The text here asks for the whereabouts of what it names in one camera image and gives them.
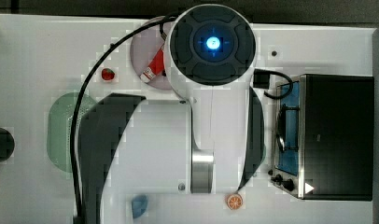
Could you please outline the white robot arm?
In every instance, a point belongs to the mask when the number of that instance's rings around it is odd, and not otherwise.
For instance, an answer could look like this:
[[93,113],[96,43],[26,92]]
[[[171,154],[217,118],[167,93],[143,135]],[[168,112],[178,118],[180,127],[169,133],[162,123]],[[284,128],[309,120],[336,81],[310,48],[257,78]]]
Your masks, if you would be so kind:
[[181,13],[163,46],[171,89],[112,92],[80,123],[84,224],[133,224],[137,195],[241,189],[264,149],[256,59],[256,36],[235,10]]

